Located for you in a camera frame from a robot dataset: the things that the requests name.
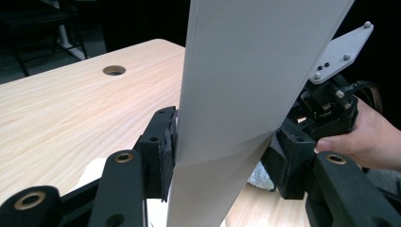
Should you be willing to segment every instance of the light wood desk surface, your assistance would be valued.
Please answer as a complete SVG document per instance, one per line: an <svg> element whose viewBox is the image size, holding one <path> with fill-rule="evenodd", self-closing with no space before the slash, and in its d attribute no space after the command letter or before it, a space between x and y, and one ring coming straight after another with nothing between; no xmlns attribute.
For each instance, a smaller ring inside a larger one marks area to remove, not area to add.
<svg viewBox="0 0 401 227"><path fill-rule="evenodd" d="M0 85L0 203L35 185L65 195L85 167L132 148L153 114L179 107L184 48L153 40ZM108 76L110 65L126 68ZM231 226L308 226L304 201L247 184Z"/></svg>

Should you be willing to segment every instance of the white mounting plate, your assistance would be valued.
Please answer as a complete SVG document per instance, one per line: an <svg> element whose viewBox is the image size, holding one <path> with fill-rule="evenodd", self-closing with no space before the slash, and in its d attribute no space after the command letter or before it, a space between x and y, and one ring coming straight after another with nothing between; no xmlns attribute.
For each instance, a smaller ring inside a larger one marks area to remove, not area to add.
<svg viewBox="0 0 401 227"><path fill-rule="evenodd" d="M366 22L363 26L331 41L315 65L309 80L314 84L321 84L352 64L373 30L374 25Z"/></svg>

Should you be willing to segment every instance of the finger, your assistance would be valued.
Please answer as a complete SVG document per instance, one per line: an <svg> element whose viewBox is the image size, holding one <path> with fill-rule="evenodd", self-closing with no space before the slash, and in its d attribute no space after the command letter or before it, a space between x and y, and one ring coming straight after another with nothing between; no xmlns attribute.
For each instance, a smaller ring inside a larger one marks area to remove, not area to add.
<svg viewBox="0 0 401 227"><path fill-rule="evenodd" d="M350 141L347 134L324 137L318 141L317 151L334 151L337 153L349 153Z"/></svg>

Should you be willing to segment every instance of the human hand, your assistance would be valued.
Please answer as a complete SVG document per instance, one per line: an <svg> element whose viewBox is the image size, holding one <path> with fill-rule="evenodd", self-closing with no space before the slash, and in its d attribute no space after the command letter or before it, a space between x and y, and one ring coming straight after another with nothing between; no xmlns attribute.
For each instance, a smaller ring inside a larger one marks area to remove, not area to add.
<svg viewBox="0 0 401 227"><path fill-rule="evenodd" d="M354 130L320 139L316 150L345 154L363 167L401 171L401 131L360 99L357 109Z"/></svg>

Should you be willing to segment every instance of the bolt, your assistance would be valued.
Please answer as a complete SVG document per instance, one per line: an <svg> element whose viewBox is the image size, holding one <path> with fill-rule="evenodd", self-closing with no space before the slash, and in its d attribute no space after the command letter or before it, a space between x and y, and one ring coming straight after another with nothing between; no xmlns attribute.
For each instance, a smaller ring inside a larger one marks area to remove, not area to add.
<svg viewBox="0 0 401 227"><path fill-rule="evenodd" d="M351 108L351 104L350 103L347 102L347 103L344 104L344 109L345 110L348 110L350 108Z"/></svg>
<svg viewBox="0 0 401 227"><path fill-rule="evenodd" d="M350 60L351 59L351 55L350 54L348 54L348 53L346 53L346 54L344 54L344 60L345 61L348 61L348 60Z"/></svg>
<svg viewBox="0 0 401 227"><path fill-rule="evenodd" d="M371 23L370 22L365 22L365 24L363 25L363 28L369 28L371 27Z"/></svg>
<svg viewBox="0 0 401 227"><path fill-rule="evenodd" d="M344 97L344 92L343 91L337 91L336 92L336 96L339 98L343 98Z"/></svg>
<svg viewBox="0 0 401 227"><path fill-rule="evenodd" d="M315 73L313 76L314 79L320 79L321 78L321 73Z"/></svg>

